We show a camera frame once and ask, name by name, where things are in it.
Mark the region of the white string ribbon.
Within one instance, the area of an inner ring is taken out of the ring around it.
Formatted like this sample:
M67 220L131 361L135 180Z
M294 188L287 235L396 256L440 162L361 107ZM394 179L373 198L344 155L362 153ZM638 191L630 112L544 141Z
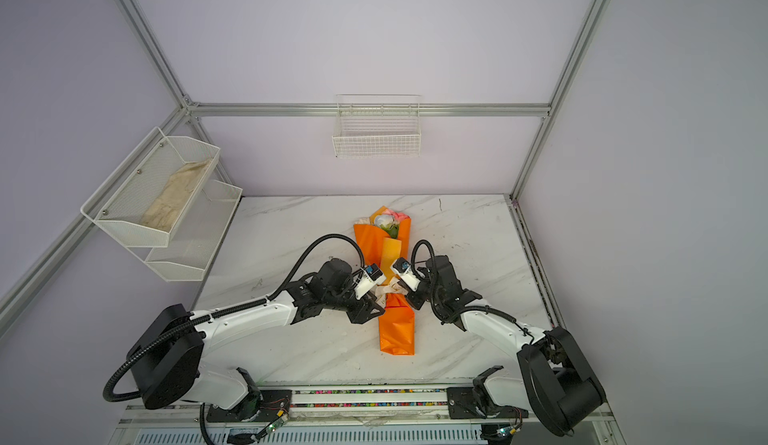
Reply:
M387 296L390 294L406 295L409 289L405 285L401 285L398 280L391 280L390 282L382 285L376 285L371 289L376 301L379 304L386 304Z

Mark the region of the orange wrapping paper sheet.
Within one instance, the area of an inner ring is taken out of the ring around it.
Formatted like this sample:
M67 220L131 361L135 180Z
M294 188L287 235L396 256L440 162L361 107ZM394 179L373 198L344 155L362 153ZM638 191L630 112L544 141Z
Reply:
M399 257L408 259L411 218L399 224L399 236L391 238L384 230L373 225L376 215L385 213L387 206L380 207L368 218L354 224L355 240L363 251L367 265L376 264L385 274L383 284L396 277L390 266ZM405 295L387 296L386 312L378 318L379 348L383 353L395 356L415 354L415 314Z

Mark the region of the white fake rose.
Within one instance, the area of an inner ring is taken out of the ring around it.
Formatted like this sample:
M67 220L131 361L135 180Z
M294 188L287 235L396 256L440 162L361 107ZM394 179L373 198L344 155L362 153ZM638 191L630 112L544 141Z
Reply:
M389 213L376 215L373 219L373 225L384 230L393 239L399 236L399 224L396 216Z

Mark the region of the pink fake rose spray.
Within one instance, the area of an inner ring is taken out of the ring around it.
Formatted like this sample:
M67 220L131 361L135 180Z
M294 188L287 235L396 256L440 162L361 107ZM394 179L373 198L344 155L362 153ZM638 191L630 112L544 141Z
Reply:
M393 217L393 219L397 222L401 222L403 220L409 219L410 216L404 212L395 211L393 209L387 208L385 211L386 215L390 215Z

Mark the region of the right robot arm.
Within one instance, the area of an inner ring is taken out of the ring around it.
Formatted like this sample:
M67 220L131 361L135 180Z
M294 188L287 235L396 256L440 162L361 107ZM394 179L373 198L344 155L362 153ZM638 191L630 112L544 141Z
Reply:
M410 305L428 304L442 324L474 334L516 360L517 375L495 365L476 376L471 386L448 392L453 416L511 419L507 426L487 429L488 441L510 442L528 415L552 434L567 436L605 403L602 384L566 329L544 330L491 306L461 285L445 255L426 260L421 269L399 258L391 269Z

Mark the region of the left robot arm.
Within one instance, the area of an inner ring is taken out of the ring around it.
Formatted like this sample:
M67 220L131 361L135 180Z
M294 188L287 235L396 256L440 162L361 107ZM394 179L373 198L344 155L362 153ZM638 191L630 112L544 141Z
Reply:
M250 373L241 366L209 364L208 355L255 333L317 317L324 310L341 311L351 323L364 324L385 312L374 294L384 279L377 265L353 270L333 258L319 271L287 283L273 298L212 311L169 306L127 354L135 395L149 410L179 401L224 410L255 405L261 393Z

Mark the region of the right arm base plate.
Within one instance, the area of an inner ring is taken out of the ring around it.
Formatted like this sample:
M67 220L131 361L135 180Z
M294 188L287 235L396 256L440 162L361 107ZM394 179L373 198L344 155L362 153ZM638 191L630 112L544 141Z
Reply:
M477 387L449 387L446 390L451 419L526 419L529 412L513 406L497 405Z

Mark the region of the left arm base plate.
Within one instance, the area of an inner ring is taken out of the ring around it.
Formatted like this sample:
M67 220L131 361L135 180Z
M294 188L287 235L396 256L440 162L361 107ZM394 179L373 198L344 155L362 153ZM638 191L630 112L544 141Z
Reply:
M280 412L288 413L292 397L290 389L261 389L258 393L249 393L230 410L210 406L205 419L208 423L270 423Z

